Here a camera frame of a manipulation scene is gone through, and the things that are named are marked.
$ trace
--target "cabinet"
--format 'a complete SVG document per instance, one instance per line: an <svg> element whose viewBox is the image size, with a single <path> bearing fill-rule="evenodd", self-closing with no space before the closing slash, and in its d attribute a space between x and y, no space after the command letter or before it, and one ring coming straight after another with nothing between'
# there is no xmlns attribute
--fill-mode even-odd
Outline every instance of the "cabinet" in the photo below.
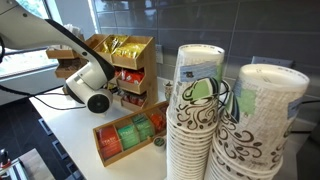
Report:
<svg viewBox="0 0 320 180"><path fill-rule="evenodd" d="M133 104L125 101L123 97L114 94L114 101L119 101L121 105L131 111L138 111L144 109L149 105L153 105L158 101L158 83L157 83L157 67L155 55L155 39L148 36L127 36L119 47L127 44L144 44L141 52L135 58L123 57L113 53L104 52L105 42L112 41L116 35L94 34L84 43L91 49L96 51L106 61L118 68L125 68L128 70L138 71L143 70L144 77L137 83L130 83L122 80L119 76L110 80L110 83L115 84L119 89L133 93L135 95L145 95L143 104ZM59 67L56 70L58 78L68 78L75 71L67 71L64 65L70 66L72 60L79 62L79 68L85 65L85 61L81 59L81 55L76 54L73 50L69 51L55 51L54 53L47 51L49 58L57 58L59 60Z"/></svg>
<svg viewBox="0 0 320 180"><path fill-rule="evenodd" d="M120 101L121 105L129 110L138 111L144 109L149 105L153 105L158 101L158 83L157 83L157 67L156 67L156 55L155 55L155 39L147 36L128 36L120 47L125 46L128 43L145 44L145 47L135 58L122 57L111 53L102 52L104 42L110 41L110 37L114 35L94 35L87 41L92 39L100 39L99 43L92 47L98 54L100 54L106 61L110 62L113 66L119 68L125 68L129 70L141 70L144 71L144 78L139 84L130 83L121 80L119 76L116 76L110 81L115 84L119 89L131 92L137 95L146 94L146 99L142 106L132 104L125 101L122 97L114 94L114 100Z"/></svg>
<svg viewBox="0 0 320 180"><path fill-rule="evenodd" d="M93 135L103 165L108 166L150 144L155 137L164 136L168 106L164 101L95 127Z"/></svg>

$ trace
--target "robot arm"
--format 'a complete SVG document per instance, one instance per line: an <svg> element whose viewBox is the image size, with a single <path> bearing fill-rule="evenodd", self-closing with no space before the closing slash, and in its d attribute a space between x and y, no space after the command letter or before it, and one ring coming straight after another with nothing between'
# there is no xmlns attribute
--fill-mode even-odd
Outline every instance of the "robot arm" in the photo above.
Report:
<svg viewBox="0 0 320 180"><path fill-rule="evenodd" d="M63 44L81 54L88 63L67 79L68 93L94 113L109 109L112 95L101 87L114 77L114 67L71 32L53 20L32 15L14 0L0 0L0 24L0 37L7 48Z"/></svg>

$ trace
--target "counter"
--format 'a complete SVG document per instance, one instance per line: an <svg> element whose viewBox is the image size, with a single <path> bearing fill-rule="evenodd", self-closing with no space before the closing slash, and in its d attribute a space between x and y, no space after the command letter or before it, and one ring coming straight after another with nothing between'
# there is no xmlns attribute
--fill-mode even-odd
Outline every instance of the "counter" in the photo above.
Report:
<svg viewBox="0 0 320 180"><path fill-rule="evenodd" d="M62 88L48 93L62 93ZM83 106L68 96L38 96L47 104L58 108ZM163 93L159 99L164 100ZM70 158L86 179L112 180L163 180L166 177L166 154L158 153L152 144L104 167L96 149L93 128L132 113L114 102L106 116L91 113L88 109L59 111L51 109L34 98L30 101L48 127L60 141Z"/></svg>

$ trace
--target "tiled wall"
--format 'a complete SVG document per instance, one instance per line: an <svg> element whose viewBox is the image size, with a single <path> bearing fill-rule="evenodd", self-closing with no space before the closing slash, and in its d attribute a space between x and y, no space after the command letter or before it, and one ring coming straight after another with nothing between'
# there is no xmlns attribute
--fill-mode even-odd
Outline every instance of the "tiled wall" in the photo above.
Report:
<svg viewBox="0 0 320 180"><path fill-rule="evenodd" d="M320 99L320 2L317 0L93 0L101 33L154 36L163 45L158 76L173 79L180 45L225 49L231 84L252 56L294 60L311 79L305 100ZM320 104L299 117L320 120Z"/></svg>

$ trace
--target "paper cup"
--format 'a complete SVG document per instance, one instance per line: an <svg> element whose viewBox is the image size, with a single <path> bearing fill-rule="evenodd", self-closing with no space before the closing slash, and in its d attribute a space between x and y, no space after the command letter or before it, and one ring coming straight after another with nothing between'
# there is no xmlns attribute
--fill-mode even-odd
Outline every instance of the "paper cup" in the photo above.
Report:
<svg viewBox="0 0 320 180"><path fill-rule="evenodd" d="M209 142L212 139L212 134L209 133L208 135L204 137L192 137L191 135L186 135L183 133L183 131L180 131L177 128L174 128L170 125L167 126L167 129L170 129L172 132L174 132L175 135L179 136L179 138L185 140L185 141L190 141L190 142Z"/></svg>
<svg viewBox="0 0 320 180"><path fill-rule="evenodd" d="M217 168L216 164L214 164L214 162L212 161L212 165L210 166L210 170L211 173L214 175L214 177L216 177L216 179L218 180L229 180L229 179L233 179L230 178L230 176L227 173L224 173L223 171L221 171L220 169Z"/></svg>
<svg viewBox="0 0 320 180"><path fill-rule="evenodd" d="M168 143L170 143L173 149L179 150L186 154L207 154L209 152L209 146L210 146L209 144L208 146L205 146L205 147L193 149L191 147L181 146L179 143L172 142L172 141L169 141Z"/></svg>
<svg viewBox="0 0 320 180"><path fill-rule="evenodd" d="M190 155L190 154L183 154L179 151L171 151L170 152L170 155L172 157L175 157L177 160L181 160L183 162L203 162L203 161L206 161L207 157L208 157L208 154L203 154L203 155Z"/></svg>
<svg viewBox="0 0 320 180"><path fill-rule="evenodd" d="M243 66L217 127L219 150L247 169L272 171L308 84L307 76L289 68Z"/></svg>
<svg viewBox="0 0 320 180"><path fill-rule="evenodd" d="M202 146L202 145L206 145L208 143L211 142L212 140L212 134L210 133L208 137L204 137L204 138L191 138L188 136L183 135L181 132L177 131L176 129L174 129L171 126L167 126L167 130L170 129L170 133L171 135L177 139L180 140L181 142L185 142L185 144L190 146Z"/></svg>
<svg viewBox="0 0 320 180"><path fill-rule="evenodd" d="M211 147L211 151L209 153L209 158L211 161L214 161L220 169L224 169L224 171L235 179L252 179L252 180L268 180L272 179L275 174L278 173L280 167L282 166L283 158L280 160L280 164L278 167L273 169L272 171L248 171L245 168L239 166L238 164L233 164L230 162L219 150L216 148L216 144L213 143Z"/></svg>
<svg viewBox="0 0 320 180"><path fill-rule="evenodd" d="M169 116L167 116L167 122L168 124L171 126L171 128L174 129L174 131L178 132L179 134L183 134L185 137L188 138L194 138L194 139L202 139L202 138L210 138L210 136L212 136L212 134L214 133L215 129L216 129L216 125L212 126L212 129L210 129L207 132L188 132L185 131L184 129L180 128L179 126L175 125L174 122L172 122L171 120L169 120Z"/></svg>
<svg viewBox="0 0 320 180"><path fill-rule="evenodd" d="M188 147L184 147L181 148L179 146L177 146L177 144L175 144L174 142L170 142L170 147L172 151L174 152L170 152L170 153L175 153L175 152L179 152L182 155L188 156L188 157L195 157L195 156L206 156L209 152L209 148L204 147L203 150L201 151L193 151L192 149L189 149Z"/></svg>
<svg viewBox="0 0 320 180"><path fill-rule="evenodd" d="M178 179L202 179L203 172L206 165L206 158L201 161L183 160L181 158L175 159L176 155L167 154L167 172L168 177L175 177Z"/></svg>
<svg viewBox="0 0 320 180"><path fill-rule="evenodd" d="M212 173L209 171L209 166L206 167L206 171L204 173L204 180L215 180Z"/></svg>
<svg viewBox="0 0 320 180"><path fill-rule="evenodd" d="M208 132L217 123L224 50L211 45L179 48L169 116L187 132Z"/></svg>

